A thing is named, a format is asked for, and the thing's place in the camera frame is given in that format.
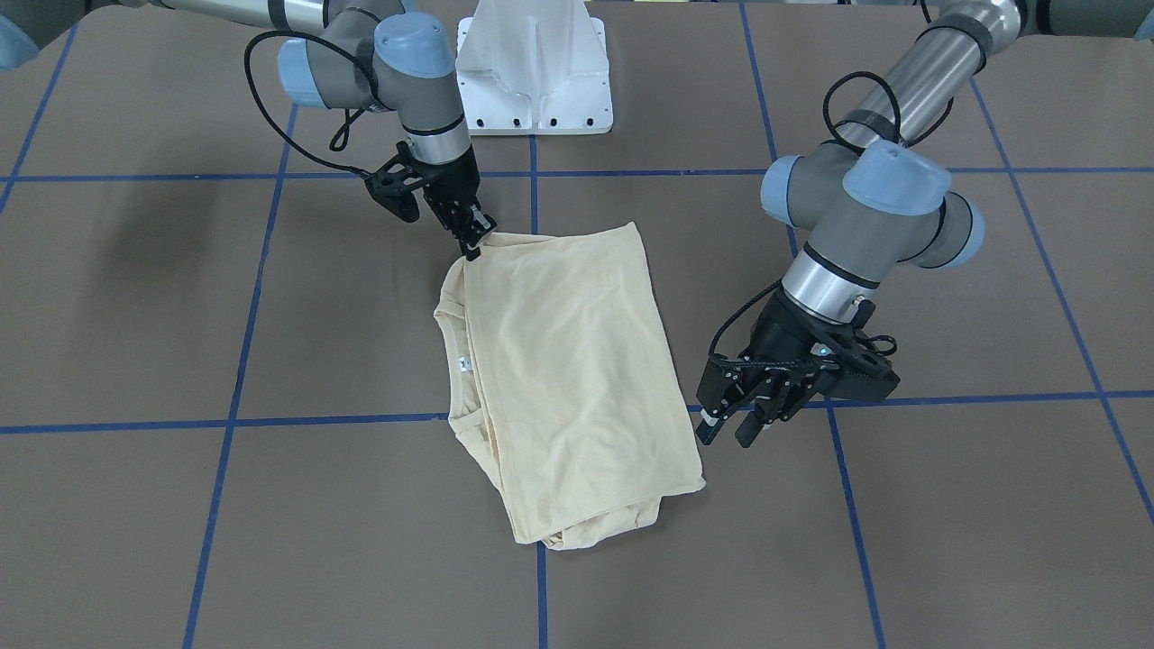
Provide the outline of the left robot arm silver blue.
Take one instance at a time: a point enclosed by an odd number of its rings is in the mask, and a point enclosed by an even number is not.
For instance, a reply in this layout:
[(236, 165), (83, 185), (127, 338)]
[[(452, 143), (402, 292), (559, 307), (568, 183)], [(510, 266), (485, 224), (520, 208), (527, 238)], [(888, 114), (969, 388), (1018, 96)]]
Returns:
[(894, 338), (865, 335), (874, 296), (894, 267), (944, 270), (984, 243), (986, 219), (953, 192), (947, 170), (915, 151), (957, 91), (1031, 33), (1151, 42), (1149, 1), (944, 1), (917, 40), (811, 155), (775, 161), (763, 209), (807, 234), (782, 279), (755, 296), (749, 343), (710, 348), (696, 437), (713, 443), (733, 416), (742, 447), (816, 396), (881, 403), (900, 382)]

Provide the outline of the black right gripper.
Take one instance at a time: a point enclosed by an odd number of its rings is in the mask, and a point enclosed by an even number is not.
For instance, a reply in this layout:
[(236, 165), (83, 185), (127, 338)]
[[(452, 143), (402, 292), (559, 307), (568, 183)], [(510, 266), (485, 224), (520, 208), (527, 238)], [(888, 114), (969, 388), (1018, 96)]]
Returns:
[(414, 223), (420, 217), (415, 199), (420, 191), (441, 226), (459, 243), (464, 258), (478, 259), (486, 234), (496, 230), (496, 221), (478, 200), (480, 172), (473, 148), (445, 164), (418, 161), (406, 142), (397, 149), (391, 161), (364, 178), (372, 200), (400, 221)]

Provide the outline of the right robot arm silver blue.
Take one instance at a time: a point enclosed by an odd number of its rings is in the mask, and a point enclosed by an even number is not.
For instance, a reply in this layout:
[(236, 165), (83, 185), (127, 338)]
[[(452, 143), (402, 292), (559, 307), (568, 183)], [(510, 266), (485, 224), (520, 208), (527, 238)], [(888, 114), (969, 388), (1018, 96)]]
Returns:
[(252, 69), (261, 42), (280, 42), (278, 79), (288, 99), (345, 114), (334, 151), (359, 115), (398, 115), (400, 143), (375, 171), (320, 156), (313, 162), (360, 178), (372, 200), (400, 221), (415, 222), (419, 203), (427, 203), (465, 259), (480, 255), (496, 221), (480, 206), (456, 58), (435, 16), (409, 1), (165, 1), (162, 8), (256, 27), (243, 69)]

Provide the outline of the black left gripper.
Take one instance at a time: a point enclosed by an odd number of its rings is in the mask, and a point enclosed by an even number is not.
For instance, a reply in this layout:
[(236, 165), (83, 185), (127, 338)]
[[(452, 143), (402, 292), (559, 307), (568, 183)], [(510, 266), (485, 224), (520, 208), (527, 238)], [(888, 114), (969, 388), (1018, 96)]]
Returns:
[[(759, 301), (766, 304), (745, 349), (733, 357), (718, 352), (725, 331)], [(817, 395), (868, 403), (887, 400), (900, 383), (890, 359), (897, 341), (865, 336), (862, 328), (875, 305), (870, 300), (862, 305), (865, 313), (845, 324), (808, 313), (784, 288), (766, 288), (747, 300), (710, 341), (696, 391), (700, 443), (713, 443), (730, 416), (745, 406), (751, 411), (739, 423), (735, 440), (747, 449), (771, 424), (790, 420)]]

